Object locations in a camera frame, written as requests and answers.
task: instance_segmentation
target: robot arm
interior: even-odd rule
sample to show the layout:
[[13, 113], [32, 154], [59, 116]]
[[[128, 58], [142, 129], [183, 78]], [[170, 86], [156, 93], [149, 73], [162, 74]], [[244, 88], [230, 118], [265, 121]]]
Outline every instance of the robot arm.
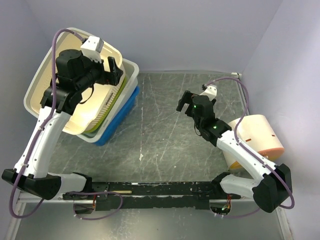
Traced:
[[[48, 170], [59, 136], [82, 101], [82, 92], [93, 88], [96, 83], [116, 86], [120, 81], [123, 71], [117, 67], [113, 57], [108, 57], [110, 71], [104, 70], [104, 62], [100, 56], [103, 44], [102, 39], [90, 36], [81, 46], [81, 51], [67, 49], [60, 52], [55, 60], [58, 83], [53, 117], [39, 133], [41, 125], [52, 110], [53, 89], [50, 86], [43, 94], [39, 117], [25, 151], [14, 169], [6, 169], [2, 174], [5, 181], [13, 184], [25, 166], [18, 187], [43, 199], [50, 200], [58, 193], [91, 191], [88, 188], [92, 179], [88, 176], [80, 173], [54, 174], [48, 173]], [[33, 144], [36, 134], [39, 137]], [[34, 148], [28, 164], [24, 164], [32, 145]]]
[[[288, 198], [289, 194], [276, 176], [266, 168], [266, 165], [274, 170], [292, 191], [290, 169], [285, 164], [277, 166], [254, 151], [241, 139], [236, 141], [235, 133], [231, 127], [216, 118], [213, 108], [215, 102], [216, 99], [211, 99], [207, 94], [197, 95], [185, 91], [176, 110], [181, 112], [184, 104], [189, 104], [185, 114], [193, 118], [200, 135], [215, 147], [232, 154], [253, 178], [236, 177], [231, 174], [224, 175], [220, 181], [222, 190], [227, 194], [253, 198], [261, 209], [271, 213]], [[240, 144], [249, 149], [263, 164], [257, 161]]]

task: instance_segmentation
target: purple cable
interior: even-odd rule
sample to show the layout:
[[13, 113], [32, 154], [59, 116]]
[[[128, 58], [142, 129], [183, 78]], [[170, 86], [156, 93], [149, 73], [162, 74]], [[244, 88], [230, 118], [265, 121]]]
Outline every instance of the purple cable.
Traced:
[[121, 196], [121, 194], [114, 192], [114, 191], [100, 191], [100, 192], [77, 192], [77, 191], [71, 191], [69, 192], [69, 194], [75, 194], [75, 195], [107, 195], [107, 194], [114, 194], [119, 196], [120, 198], [120, 204], [118, 206], [118, 208], [116, 210], [114, 210], [113, 212], [105, 215], [105, 216], [101, 216], [101, 217], [97, 217], [97, 218], [88, 218], [88, 217], [80, 217], [79, 215], [76, 214], [76, 209], [75, 209], [75, 204], [73, 205], [73, 213], [74, 216], [77, 217], [78, 219], [81, 220], [87, 220], [87, 221], [94, 221], [94, 220], [101, 220], [101, 219], [106, 219], [108, 217], [111, 217], [112, 215], [116, 214], [117, 212], [119, 212], [122, 204], [124, 203], [124, 198]]
[[249, 217], [257, 212], [259, 212], [260, 208], [257, 208], [256, 210], [252, 211], [252, 212], [249, 212], [249, 213], [246, 213], [246, 214], [243, 214], [243, 215], [237, 215], [237, 216], [229, 216], [229, 215], [221, 215], [221, 214], [218, 214], [218, 213], [215, 213], [214, 216], [218, 216], [218, 217], [221, 217], [222, 219], [241, 219], [241, 218], [244, 218], [244, 217]]
[[40, 202], [36, 205], [36, 207], [28, 214], [26, 215], [17, 215], [15, 214], [14, 212], [14, 198], [15, 198], [15, 192], [18, 188], [18, 183], [19, 183], [19, 180], [22, 176], [22, 174], [25, 172], [26, 170], [26, 166], [28, 165], [28, 162], [29, 162], [29, 158], [35, 148], [35, 145], [37, 143], [37, 140], [40, 136], [40, 133], [42, 132], [41, 129], [44, 129], [44, 127], [46, 126], [46, 124], [52, 119], [52, 116], [54, 115], [54, 112], [55, 112], [55, 109], [56, 109], [56, 103], [57, 103], [57, 86], [56, 86], [56, 44], [57, 44], [57, 39], [59, 37], [59, 35], [63, 32], [67, 32], [67, 33], [71, 33], [73, 35], [75, 35], [78, 39], [80, 39], [81, 41], [84, 40], [84, 38], [82, 36], [80, 36], [78, 33], [76, 33], [75, 31], [72, 31], [70, 29], [60, 29], [59, 31], [56, 32], [56, 34], [54, 35], [53, 37], [53, 40], [52, 40], [52, 48], [51, 48], [51, 54], [52, 54], [52, 65], [51, 65], [51, 69], [52, 69], [52, 96], [53, 96], [53, 100], [52, 100], [52, 107], [51, 107], [51, 112], [50, 114], [48, 115], [48, 117], [43, 121], [43, 123], [40, 125], [40, 129], [35, 133], [32, 141], [31, 141], [31, 144], [30, 144], [30, 147], [27, 151], [27, 154], [25, 156], [25, 159], [24, 159], [24, 162], [23, 162], [23, 166], [22, 168], [20, 169], [15, 181], [14, 181], [14, 184], [13, 184], [13, 187], [12, 187], [12, 190], [11, 190], [11, 195], [10, 195], [10, 200], [9, 200], [9, 212], [11, 214], [12, 217], [16, 218], [16, 219], [23, 219], [23, 218], [27, 218], [29, 217], [30, 215], [32, 215], [41, 205], [41, 203], [44, 201], [44, 199], [41, 199]]
[[[239, 119], [239, 121], [237, 122], [237, 124], [235, 125], [234, 127], [234, 137], [235, 137], [235, 140], [237, 141], [237, 143], [244, 149], [246, 150], [251, 156], [253, 156], [255, 159], [257, 159], [259, 161], [259, 163], [261, 164], [264, 164], [264, 161], [261, 160], [256, 154], [254, 154], [253, 152], [251, 152], [245, 145], [243, 145], [240, 141], [239, 141], [239, 138], [238, 138], [238, 135], [237, 135], [237, 129], [238, 129], [238, 126], [239, 124], [241, 123], [241, 121], [244, 119], [247, 111], [248, 111], [248, 107], [249, 107], [249, 93], [248, 93], [248, 89], [246, 88], [246, 86], [237, 78], [234, 78], [234, 77], [229, 77], [229, 76], [226, 76], [226, 77], [221, 77], [221, 78], [218, 78], [216, 80], [213, 80], [209, 83], [207, 83], [205, 86], [209, 86], [215, 82], [218, 82], [218, 81], [221, 81], [221, 80], [233, 80], [233, 81], [236, 81], [238, 84], [240, 84], [242, 86], [242, 88], [244, 89], [244, 92], [245, 92], [245, 100], [246, 100], [246, 103], [245, 103], [245, 107], [244, 107], [244, 111]], [[284, 186], [285, 190], [288, 192], [289, 194], [289, 197], [291, 199], [291, 205], [290, 206], [284, 206], [284, 205], [280, 205], [281, 208], [284, 208], [284, 209], [293, 209], [294, 206], [295, 206], [295, 199], [294, 199], [294, 196], [292, 195], [292, 192], [290, 190], [290, 188], [288, 187], [288, 185], [285, 183], [285, 181], [283, 181], [283, 179], [279, 176], [279, 174], [277, 174], [275, 172], [275, 170], [273, 170], [268, 164], [265, 165], [265, 167], [270, 171], [272, 172], [275, 177], [280, 181], [280, 183]], [[240, 215], [240, 216], [224, 216], [224, 218], [242, 218], [242, 217], [246, 217], [246, 216], [249, 216], [249, 215], [252, 215], [252, 214], [255, 214], [257, 211], [259, 210], [259, 208], [253, 212], [250, 212], [248, 214], [244, 214], [244, 215]]]

